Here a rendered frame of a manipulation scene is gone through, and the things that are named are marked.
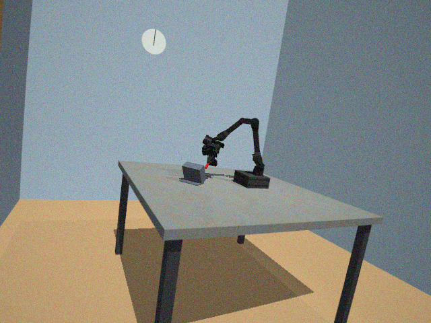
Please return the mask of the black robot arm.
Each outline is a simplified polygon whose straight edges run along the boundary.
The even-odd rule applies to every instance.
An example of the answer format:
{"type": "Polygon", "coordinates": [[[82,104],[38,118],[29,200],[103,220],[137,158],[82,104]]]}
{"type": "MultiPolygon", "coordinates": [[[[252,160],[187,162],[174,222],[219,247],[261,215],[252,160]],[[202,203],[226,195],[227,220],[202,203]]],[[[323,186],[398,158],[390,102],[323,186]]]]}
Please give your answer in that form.
{"type": "Polygon", "coordinates": [[[264,163],[261,157],[260,147],[259,147],[259,119],[258,118],[241,118],[237,122],[235,122],[231,127],[226,129],[225,131],[219,133],[217,137],[210,137],[209,135],[206,135],[206,137],[203,140],[203,144],[205,144],[202,147],[202,154],[207,155],[207,151],[209,151],[210,148],[206,149],[206,145],[208,143],[214,144],[218,146],[219,148],[224,148],[224,144],[220,141],[223,141],[232,131],[237,129],[241,124],[251,124],[252,130],[253,130],[253,140],[254,140],[254,148],[255,153],[253,154],[253,161],[256,163],[253,173],[256,176],[263,176],[264,172],[264,163]],[[217,141],[218,140],[218,141],[217,141]]]}

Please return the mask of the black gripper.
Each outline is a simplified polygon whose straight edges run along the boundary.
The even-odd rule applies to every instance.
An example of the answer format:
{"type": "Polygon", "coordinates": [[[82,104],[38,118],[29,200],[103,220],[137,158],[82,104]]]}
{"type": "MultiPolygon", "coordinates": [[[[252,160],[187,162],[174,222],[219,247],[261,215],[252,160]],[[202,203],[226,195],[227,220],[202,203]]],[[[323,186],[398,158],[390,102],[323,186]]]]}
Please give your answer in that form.
{"type": "Polygon", "coordinates": [[[206,149],[209,149],[209,151],[207,151],[207,163],[209,163],[210,166],[217,166],[218,162],[215,159],[215,157],[217,157],[217,154],[219,153],[220,148],[214,144],[208,143],[206,145],[206,149]]]}

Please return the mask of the grey sloped panel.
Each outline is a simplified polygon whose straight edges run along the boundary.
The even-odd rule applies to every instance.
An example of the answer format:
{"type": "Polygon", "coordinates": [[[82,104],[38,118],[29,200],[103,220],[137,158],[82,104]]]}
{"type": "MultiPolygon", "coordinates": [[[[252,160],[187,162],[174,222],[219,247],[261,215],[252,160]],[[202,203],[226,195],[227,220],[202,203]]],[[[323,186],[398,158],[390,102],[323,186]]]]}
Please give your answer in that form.
{"type": "Polygon", "coordinates": [[[201,185],[205,182],[205,167],[204,165],[185,162],[182,165],[184,179],[179,180],[195,186],[201,185]]]}

